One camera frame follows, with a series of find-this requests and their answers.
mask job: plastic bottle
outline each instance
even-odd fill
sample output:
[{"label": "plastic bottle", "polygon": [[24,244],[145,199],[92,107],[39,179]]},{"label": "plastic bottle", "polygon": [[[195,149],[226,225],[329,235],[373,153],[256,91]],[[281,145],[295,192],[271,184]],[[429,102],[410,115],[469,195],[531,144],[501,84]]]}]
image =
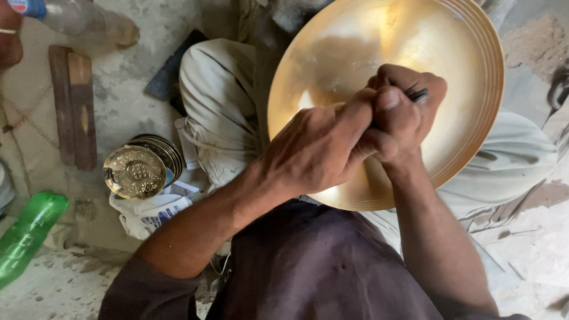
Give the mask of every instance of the plastic bottle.
[{"label": "plastic bottle", "polygon": [[132,46],[140,38],[128,17],[103,9],[88,0],[9,0],[12,9],[36,18],[54,31],[74,38],[107,39]]},{"label": "plastic bottle", "polygon": [[0,290],[22,275],[69,201],[51,191],[35,194],[0,238]]}]

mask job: wooden stick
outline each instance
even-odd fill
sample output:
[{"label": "wooden stick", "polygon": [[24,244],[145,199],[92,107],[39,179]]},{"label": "wooden stick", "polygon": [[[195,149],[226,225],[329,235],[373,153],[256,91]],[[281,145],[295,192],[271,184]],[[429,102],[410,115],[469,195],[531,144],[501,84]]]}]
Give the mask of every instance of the wooden stick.
[{"label": "wooden stick", "polygon": [[67,55],[71,48],[50,46],[50,69],[53,82],[53,97],[57,117],[59,154],[66,165],[75,164],[75,137],[73,129],[73,106],[69,84],[69,65]]},{"label": "wooden stick", "polygon": [[91,171],[97,166],[91,59],[74,53],[69,53],[67,56],[73,103],[75,166],[78,170]]}]

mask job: white plastic bag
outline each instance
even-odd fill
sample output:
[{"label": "white plastic bag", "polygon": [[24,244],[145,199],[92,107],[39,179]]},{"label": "white plastic bag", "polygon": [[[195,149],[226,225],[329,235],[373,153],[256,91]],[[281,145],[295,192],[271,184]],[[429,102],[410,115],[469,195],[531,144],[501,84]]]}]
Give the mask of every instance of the white plastic bag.
[{"label": "white plastic bag", "polygon": [[111,192],[109,204],[117,209],[126,234],[146,240],[164,222],[192,205],[188,198],[177,194],[159,194],[145,200],[115,197]]}]

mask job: embossed brass plate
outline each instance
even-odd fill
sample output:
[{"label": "embossed brass plate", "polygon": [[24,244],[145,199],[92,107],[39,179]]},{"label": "embossed brass plate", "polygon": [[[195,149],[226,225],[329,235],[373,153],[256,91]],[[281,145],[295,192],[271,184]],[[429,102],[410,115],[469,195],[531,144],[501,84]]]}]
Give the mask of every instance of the embossed brass plate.
[{"label": "embossed brass plate", "polygon": [[[500,40],[470,0],[337,0],[300,31],[286,51],[269,97],[272,139],[302,108],[346,101],[383,63],[432,72],[448,92],[422,144],[438,188],[484,142],[501,104]],[[332,207],[371,211],[394,207],[380,163],[368,158],[347,183],[311,195]]]}]

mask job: man's right hand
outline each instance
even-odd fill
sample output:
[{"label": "man's right hand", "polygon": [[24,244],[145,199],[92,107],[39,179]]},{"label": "man's right hand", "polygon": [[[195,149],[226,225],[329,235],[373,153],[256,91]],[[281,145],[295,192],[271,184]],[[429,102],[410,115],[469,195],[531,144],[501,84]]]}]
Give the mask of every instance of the man's right hand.
[{"label": "man's right hand", "polygon": [[[420,155],[420,145],[431,130],[447,83],[432,73],[420,73],[398,65],[382,65],[368,87],[377,90],[374,106],[375,128],[362,139],[378,150],[373,156],[384,166],[405,163]],[[413,103],[403,91],[428,89],[428,96]]]}]

